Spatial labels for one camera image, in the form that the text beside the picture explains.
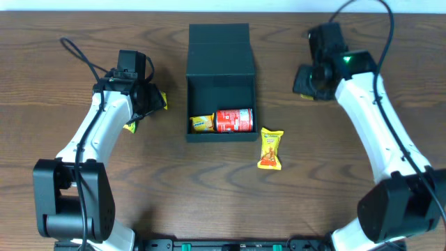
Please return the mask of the yellow Apollo cake packet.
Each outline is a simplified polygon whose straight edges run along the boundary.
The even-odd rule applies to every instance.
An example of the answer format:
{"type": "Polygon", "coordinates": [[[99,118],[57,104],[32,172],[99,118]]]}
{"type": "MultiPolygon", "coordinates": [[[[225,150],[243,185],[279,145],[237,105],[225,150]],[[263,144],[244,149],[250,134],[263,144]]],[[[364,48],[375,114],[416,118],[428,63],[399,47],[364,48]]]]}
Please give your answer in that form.
{"type": "Polygon", "coordinates": [[[164,108],[165,110],[168,110],[167,95],[166,95],[166,93],[165,93],[164,91],[160,91],[160,93],[161,93],[161,95],[162,95],[163,102],[164,102],[164,106],[163,106],[163,108],[164,108]]]}

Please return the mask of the yellow chocolate wafer packet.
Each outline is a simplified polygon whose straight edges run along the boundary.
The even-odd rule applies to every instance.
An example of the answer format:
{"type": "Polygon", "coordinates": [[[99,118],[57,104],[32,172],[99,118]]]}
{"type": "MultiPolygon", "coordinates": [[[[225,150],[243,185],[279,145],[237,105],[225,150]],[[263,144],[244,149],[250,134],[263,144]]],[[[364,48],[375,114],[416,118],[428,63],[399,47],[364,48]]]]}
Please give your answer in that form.
{"type": "Polygon", "coordinates": [[[308,95],[305,95],[305,94],[300,94],[300,97],[304,98],[304,99],[307,99],[307,100],[314,100],[313,96],[308,96],[308,95]]]}

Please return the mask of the green Pandan snack packet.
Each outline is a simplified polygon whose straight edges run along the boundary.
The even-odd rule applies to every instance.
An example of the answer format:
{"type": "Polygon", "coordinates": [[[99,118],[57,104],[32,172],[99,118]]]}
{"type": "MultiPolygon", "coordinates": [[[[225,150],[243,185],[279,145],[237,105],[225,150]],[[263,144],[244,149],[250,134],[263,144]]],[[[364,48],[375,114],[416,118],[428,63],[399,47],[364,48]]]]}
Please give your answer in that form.
{"type": "Polygon", "coordinates": [[[132,123],[129,123],[129,124],[125,124],[123,126],[123,128],[126,129],[126,130],[129,130],[132,134],[135,134],[136,130],[137,130],[137,123],[136,122],[132,122],[132,123]]]}

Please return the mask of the orange Le-mond biscuit packet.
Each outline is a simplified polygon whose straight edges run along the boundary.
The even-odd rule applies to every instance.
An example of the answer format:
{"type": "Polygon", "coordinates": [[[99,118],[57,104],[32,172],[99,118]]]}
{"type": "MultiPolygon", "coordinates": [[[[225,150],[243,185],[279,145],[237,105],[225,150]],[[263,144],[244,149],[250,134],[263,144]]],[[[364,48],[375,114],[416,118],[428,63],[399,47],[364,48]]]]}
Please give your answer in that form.
{"type": "Polygon", "coordinates": [[[193,133],[215,132],[215,114],[190,117],[193,133]]]}

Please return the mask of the dark green box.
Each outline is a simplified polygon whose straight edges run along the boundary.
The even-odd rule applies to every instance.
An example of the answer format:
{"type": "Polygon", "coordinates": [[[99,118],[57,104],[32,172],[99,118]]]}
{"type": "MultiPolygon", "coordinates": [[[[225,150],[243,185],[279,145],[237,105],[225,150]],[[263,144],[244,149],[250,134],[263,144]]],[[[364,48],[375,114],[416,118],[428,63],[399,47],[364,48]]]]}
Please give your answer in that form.
{"type": "Polygon", "coordinates": [[[255,142],[256,66],[248,24],[191,24],[187,55],[186,140],[197,142],[255,142]],[[190,118],[227,109],[251,109],[249,132],[197,132],[190,118]]]}

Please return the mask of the yellow orange snack packet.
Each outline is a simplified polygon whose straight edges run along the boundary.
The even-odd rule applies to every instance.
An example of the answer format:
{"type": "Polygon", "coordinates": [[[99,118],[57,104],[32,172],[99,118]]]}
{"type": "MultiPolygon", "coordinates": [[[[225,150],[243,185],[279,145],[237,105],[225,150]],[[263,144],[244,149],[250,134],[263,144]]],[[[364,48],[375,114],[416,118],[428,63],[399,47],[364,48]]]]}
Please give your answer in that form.
{"type": "Polygon", "coordinates": [[[278,149],[284,132],[282,130],[271,131],[267,128],[261,129],[261,158],[257,162],[259,169],[281,170],[278,149]]]}

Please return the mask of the red Pringles can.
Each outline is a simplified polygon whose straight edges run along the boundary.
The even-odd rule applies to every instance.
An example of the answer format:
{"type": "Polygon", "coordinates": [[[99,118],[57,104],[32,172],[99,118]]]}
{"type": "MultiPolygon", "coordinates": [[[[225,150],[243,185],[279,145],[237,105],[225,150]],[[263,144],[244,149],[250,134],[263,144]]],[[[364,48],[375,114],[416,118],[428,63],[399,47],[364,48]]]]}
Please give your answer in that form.
{"type": "Polygon", "coordinates": [[[251,132],[254,128],[252,109],[217,110],[215,125],[218,132],[251,132]]]}

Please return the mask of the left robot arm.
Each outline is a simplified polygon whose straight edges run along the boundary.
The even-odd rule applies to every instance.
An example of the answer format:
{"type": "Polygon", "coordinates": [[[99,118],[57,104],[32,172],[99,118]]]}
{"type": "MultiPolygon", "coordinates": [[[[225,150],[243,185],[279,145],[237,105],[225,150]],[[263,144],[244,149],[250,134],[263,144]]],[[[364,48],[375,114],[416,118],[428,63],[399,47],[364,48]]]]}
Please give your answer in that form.
{"type": "Polygon", "coordinates": [[[164,109],[167,97],[153,84],[105,77],[75,136],[54,159],[33,168],[37,229],[59,250],[133,250],[135,232],[116,220],[106,167],[125,125],[164,109]]]}

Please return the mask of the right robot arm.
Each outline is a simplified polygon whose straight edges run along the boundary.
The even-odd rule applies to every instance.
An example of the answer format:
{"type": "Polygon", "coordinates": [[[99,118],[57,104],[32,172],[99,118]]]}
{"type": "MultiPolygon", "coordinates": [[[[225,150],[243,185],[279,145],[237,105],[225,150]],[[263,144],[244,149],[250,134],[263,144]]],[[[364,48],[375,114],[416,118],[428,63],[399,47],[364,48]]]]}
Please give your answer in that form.
{"type": "Polygon", "coordinates": [[[434,169],[408,136],[367,51],[312,52],[293,91],[335,100],[367,152],[375,186],[358,202],[357,217],[331,233],[333,250],[377,250],[434,230],[445,221],[445,170],[434,169]]]}

